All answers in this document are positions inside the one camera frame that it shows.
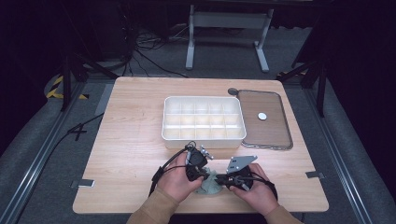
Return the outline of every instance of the hand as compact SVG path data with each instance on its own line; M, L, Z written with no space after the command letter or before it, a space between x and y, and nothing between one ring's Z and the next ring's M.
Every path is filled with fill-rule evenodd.
M251 163L249 168L251 173L260 175L265 180L269 180L259 164ZM250 191L244 191L234 186L230 187L230 191L232 191L239 198L245 200L252 208L261 213L263 216L268 215L274 209L279 207L279 203L277 202L274 193L268 186L260 181L253 181L253 186L251 187Z
M166 171L163 176L158 181L158 188L165 191L167 194L172 196L179 203L183 202L191 192L195 191L202 185L204 180L203 176L190 182L186 176L186 157L187 153L181 153L177 158L175 158L168 167L165 168Z

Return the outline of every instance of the black hand-mounted device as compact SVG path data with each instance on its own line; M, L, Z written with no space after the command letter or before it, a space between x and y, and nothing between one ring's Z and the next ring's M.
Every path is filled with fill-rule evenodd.
M175 154L169 161L167 161L163 166L158 168L158 171L155 173L154 177L152 177L151 181L151 189L149 191L149 195L154 191L155 186L157 186L158 181L163 176L163 174L170 169L177 168L180 166L176 166L170 168L165 171L165 168L172 162L175 158L177 158L181 153L187 151L186 165L182 167L186 167L186 176L190 181L194 181L200 176L203 176L204 179L209 177L209 174L204 169L204 166L207 165L208 157L210 160L213 160L213 156L209 155L209 153L201 146L201 151L196 148L195 142L191 141L183 149L181 149L177 154Z
M250 172L248 165L256 159L257 156L231 157L230 164L226 170L227 174L216 175L217 179L215 181L219 185L225 185L227 189L229 189L230 186L235 186L245 191L251 189L254 180L260 181L271 189L277 199L275 185L271 181L265 180L263 177Z

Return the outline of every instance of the person's left hand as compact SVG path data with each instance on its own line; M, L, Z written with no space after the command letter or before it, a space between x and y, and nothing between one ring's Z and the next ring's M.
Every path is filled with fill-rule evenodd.
M186 175L186 157L187 153L183 152L175 158L168 167L165 168L165 171L168 171L166 171L160 178L160 181L158 181L158 188L165 191L179 203L183 202L190 193L198 189L204 180L204 177L200 176L198 179L190 182Z

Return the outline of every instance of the plastic container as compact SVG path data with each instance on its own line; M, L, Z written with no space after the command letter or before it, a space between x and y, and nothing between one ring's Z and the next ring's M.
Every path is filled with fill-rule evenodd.
M167 148L182 149L190 141L205 148L237 148L246 135L237 98L170 96L165 99L163 139Z

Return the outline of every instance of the white circle on lid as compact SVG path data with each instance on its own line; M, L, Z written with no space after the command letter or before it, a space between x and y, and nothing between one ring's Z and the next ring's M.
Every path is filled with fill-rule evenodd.
M267 115L264 114L264 113L260 113L259 114L259 119L265 120L265 119L267 119Z

